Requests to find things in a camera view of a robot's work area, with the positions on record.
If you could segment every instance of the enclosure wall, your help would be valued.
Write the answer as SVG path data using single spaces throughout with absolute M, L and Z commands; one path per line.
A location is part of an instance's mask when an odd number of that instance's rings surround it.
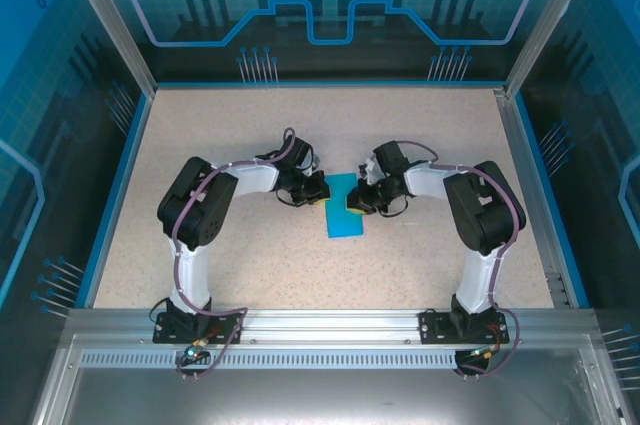
M 547 0 L 115 0 L 157 80 L 503 80 Z
M 622 340 L 609 348 L 636 350 L 640 0 L 573 0 L 526 80 L 520 105 L 538 144 L 547 198 L 557 205 L 603 330 L 631 325 L 611 336 Z M 626 386 L 636 365 L 631 359 L 617 365 Z M 629 392 L 636 393 L 630 396 L 637 414 L 637 392 Z
M 37 403 L 141 94 L 87 0 L 0 0 L 0 10 L 0 422 L 9 424 L 26 423 Z

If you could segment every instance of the robotic arm base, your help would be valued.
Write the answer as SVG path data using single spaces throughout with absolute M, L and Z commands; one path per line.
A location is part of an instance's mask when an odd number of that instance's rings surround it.
M 492 345 L 496 337 L 488 328 L 496 325 L 500 330 L 500 343 L 509 343 L 509 331 L 504 314 L 494 308 L 469 314 L 452 298 L 450 312 L 427 309 L 418 314 L 420 341 L 423 345 Z
M 203 307 L 211 310 L 211 300 Z M 240 314 L 228 317 L 209 317 L 199 313 L 187 313 L 167 300 L 167 311 L 158 314 L 153 332 L 153 343 L 190 344 L 205 336 L 210 336 L 209 343 L 224 344 L 233 332 L 233 326 L 240 319 Z M 238 332 L 232 344 L 240 343 Z

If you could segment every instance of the speckled work surface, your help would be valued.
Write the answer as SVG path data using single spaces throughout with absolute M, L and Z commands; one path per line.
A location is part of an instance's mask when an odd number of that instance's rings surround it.
M 522 193 L 491 90 L 318 88 L 160 90 L 136 159 L 95 307 L 148 308 L 171 291 L 172 259 L 156 209 L 185 161 L 253 157 L 293 126 L 327 174 L 356 172 L 377 145 L 419 140 L 442 163 L 494 160 Z M 410 159 L 420 150 L 406 148 Z M 365 217 L 364 236 L 330 240 L 324 206 L 286 207 L 273 194 L 234 200 L 211 246 L 215 307 L 447 307 L 464 246 L 446 201 L 416 198 L 396 219 Z M 502 305 L 551 307 L 531 227 L 507 255 Z

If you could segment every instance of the blue frame edge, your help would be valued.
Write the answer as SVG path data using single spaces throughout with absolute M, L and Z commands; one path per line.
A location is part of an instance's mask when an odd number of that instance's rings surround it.
M 129 135 L 124 144 L 120 162 L 116 169 L 116 174 L 113 177 L 113 183 L 111 185 L 111 191 L 107 198 L 107 204 L 100 220 L 100 226 L 96 233 L 96 238 L 91 248 L 91 254 L 89 255 L 89 261 L 87 262 L 87 268 L 80 284 L 80 290 L 76 297 L 76 308 L 87 308 L 93 303 L 92 296 L 95 293 L 97 282 L 102 277 L 102 271 L 104 270 L 104 264 L 107 258 L 107 253 L 111 246 L 113 234 L 115 232 L 116 223 L 120 215 L 122 203 L 129 186 L 129 180 L 131 179 L 131 173 L 133 172 L 133 165 L 138 155 L 138 149 L 142 142 L 142 135 L 144 134 L 145 125 L 149 118 L 149 112 L 151 111 L 152 101 L 142 93 L 138 106 L 136 107 L 136 113 L 133 116 L 131 122 L 131 128 L 129 129 Z
M 582 278 L 580 278 L 578 264 L 576 263 L 576 259 L 573 255 L 573 250 L 571 249 L 571 244 L 569 243 L 569 237 L 567 236 L 567 231 L 564 228 L 564 223 L 562 222 L 562 217 L 560 216 L 558 202 L 556 202 L 556 197 L 553 194 L 553 189 L 551 188 L 551 181 L 549 180 L 547 171 L 544 168 L 542 154 L 540 153 L 540 148 L 538 147 L 538 142 L 536 141 L 535 134 L 533 133 L 533 127 L 531 126 L 531 121 L 529 120 L 529 114 L 527 113 L 524 105 L 524 100 L 522 99 L 522 95 L 520 95 L 520 92 L 516 94 L 515 102 L 517 105 L 518 114 L 520 115 L 522 124 L 524 126 L 527 141 L 529 142 L 529 147 L 531 148 L 531 153 L 533 154 L 536 171 L 538 172 L 540 182 L 542 183 L 542 190 L 547 200 L 547 204 L 549 205 L 551 219 L 553 220 L 553 225 L 558 235 L 560 248 L 562 249 L 562 254 L 564 255 L 564 259 L 567 264 L 567 271 L 569 272 L 568 278 L 571 281 L 569 285 L 573 288 L 578 306 L 580 308 L 589 308 L 589 299 L 587 298 L 587 293 L 584 289 L 584 285 L 582 284 Z
M 385 87 L 451 87 L 451 88 L 502 88 L 504 81 L 433 81 L 433 80 L 348 80 L 348 81 L 281 81 L 281 82 L 158 82 L 158 88 L 317 88 L 317 87 L 352 87 L 352 86 L 385 86 Z

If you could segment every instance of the blue sponge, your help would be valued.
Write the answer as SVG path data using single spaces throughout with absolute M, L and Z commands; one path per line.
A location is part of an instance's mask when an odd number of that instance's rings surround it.
M 327 175 L 331 199 L 325 203 L 329 238 L 357 237 L 364 234 L 362 215 L 347 211 L 347 195 L 358 185 L 355 173 Z

